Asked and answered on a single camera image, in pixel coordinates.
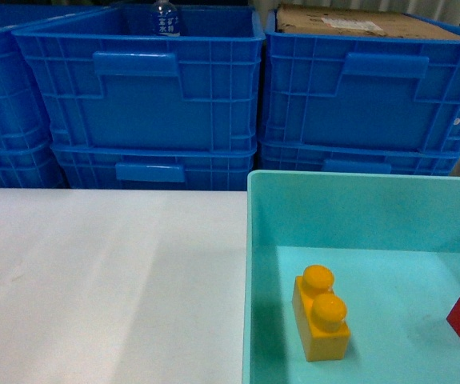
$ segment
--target white table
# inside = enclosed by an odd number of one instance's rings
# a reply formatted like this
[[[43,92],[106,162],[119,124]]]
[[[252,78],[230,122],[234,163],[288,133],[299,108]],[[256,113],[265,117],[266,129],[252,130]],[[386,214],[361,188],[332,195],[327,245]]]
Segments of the white table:
[[[0,383],[239,383],[246,193],[0,190]]]

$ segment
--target yellow building block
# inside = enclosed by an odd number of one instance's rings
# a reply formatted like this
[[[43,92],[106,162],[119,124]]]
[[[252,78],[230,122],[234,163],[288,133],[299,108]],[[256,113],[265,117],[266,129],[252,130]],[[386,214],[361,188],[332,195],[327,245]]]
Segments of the yellow building block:
[[[292,304],[308,362],[341,360],[349,343],[347,308],[333,292],[334,276],[324,266],[309,266],[297,276]]]

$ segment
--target crate rim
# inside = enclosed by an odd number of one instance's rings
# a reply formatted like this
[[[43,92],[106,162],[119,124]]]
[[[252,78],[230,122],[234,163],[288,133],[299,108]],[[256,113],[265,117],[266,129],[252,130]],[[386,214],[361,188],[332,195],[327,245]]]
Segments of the crate rim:
[[[200,150],[136,150],[105,148],[95,146],[67,146],[52,143],[52,151],[71,153],[71,154],[108,154],[121,156],[143,156],[143,157],[162,157],[162,158],[245,158],[254,156],[257,147],[252,150],[232,151],[232,152],[209,152]]]
[[[256,9],[252,6],[178,6],[179,9],[208,9],[208,10],[236,10],[236,9],[247,9],[252,13],[252,27],[253,27],[253,37],[245,38],[232,38],[232,37],[203,37],[203,36],[149,36],[149,35],[118,35],[118,34],[67,34],[67,33],[51,33],[51,32],[39,32],[43,27],[49,26],[60,26],[71,20],[78,18],[84,18],[85,16],[92,16],[95,13],[114,13],[119,12],[121,8],[124,7],[135,7],[135,6],[146,6],[147,4],[127,4],[127,5],[117,5],[117,6],[106,6],[101,10],[94,10],[90,14],[73,14],[67,20],[65,19],[56,19],[49,20],[46,24],[39,23],[38,25],[25,26],[17,30],[13,30],[11,33],[17,37],[27,37],[27,38],[74,38],[74,39],[104,39],[104,40],[125,40],[125,41],[168,41],[168,42],[261,42],[266,39],[266,35],[263,31],[262,24],[260,22],[260,17]]]
[[[0,4],[0,8],[11,8],[12,6],[28,6],[28,7],[36,7],[36,8],[41,8],[47,5],[41,5],[41,4]],[[23,24],[16,24],[13,26],[0,26],[0,34],[3,34],[5,32],[15,32],[16,30],[20,29],[25,29],[25,28],[32,28],[33,26],[39,26],[40,24],[44,22],[54,22],[59,19],[63,18],[74,18],[75,16],[79,16],[80,14],[90,14],[94,12],[100,12],[102,8],[101,6],[68,6],[71,7],[71,13],[70,14],[64,14],[61,16],[53,16],[51,18],[41,18],[39,20],[34,20],[32,22],[24,22]],[[79,10],[80,8],[86,8],[86,10],[82,11],[80,10],[79,12],[74,12],[74,10]]]
[[[346,154],[365,154],[365,155],[381,155],[381,156],[403,156],[407,158],[460,158],[460,151],[451,152],[437,152],[437,151],[424,151],[415,152],[412,150],[372,150],[372,149],[361,149],[351,148],[344,146],[312,146],[300,143],[283,143],[283,142],[272,142],[267,140],[258,140],[260,145],[271,146],[273,148],[288,149],[288,150],[316,150],[323,152],[340,152]]]

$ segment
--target blue plastic crate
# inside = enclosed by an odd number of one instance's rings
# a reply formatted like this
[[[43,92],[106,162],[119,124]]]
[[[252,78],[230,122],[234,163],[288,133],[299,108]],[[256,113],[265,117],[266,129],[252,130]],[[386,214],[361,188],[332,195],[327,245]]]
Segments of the blue plastic crate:
[[[255,150],[211,154],[52,145],[72,188],[246,190]]]
[[[146,150],[252,150],[265,35],[250,7],[180,6],[179,38],[146,5],[14,32],[54,142]]]
[[[263,170],[448,176],[460,152],[420,154],[262,142],[258,156]]]
[[[50,120],[38,86],[11,31],[94,9],[101,8],[0,4],[0,150],[34,148],[50,137]]]
[[[0,188],[58,188],[62,170],[43,142],[30,150],[0,150]]]
[[[275,22],[270,12],[265,140],[460,150],[460,41],[284,34]]]

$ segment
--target label on cardboard box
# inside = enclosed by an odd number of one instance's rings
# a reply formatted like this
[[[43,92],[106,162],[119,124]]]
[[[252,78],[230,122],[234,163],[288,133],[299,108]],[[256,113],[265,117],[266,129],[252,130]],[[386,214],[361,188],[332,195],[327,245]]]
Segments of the label on cardboard box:
[[[368,30],[369,32],[382,30],[380,26],[373,22],[357,22],[342,18],[322,18],[322,21],[333,28],[344,28],[346,30]]]
[[[276,22],[277,31],[285,34],[460,40],[440,26],[395,12],[281,4]]]

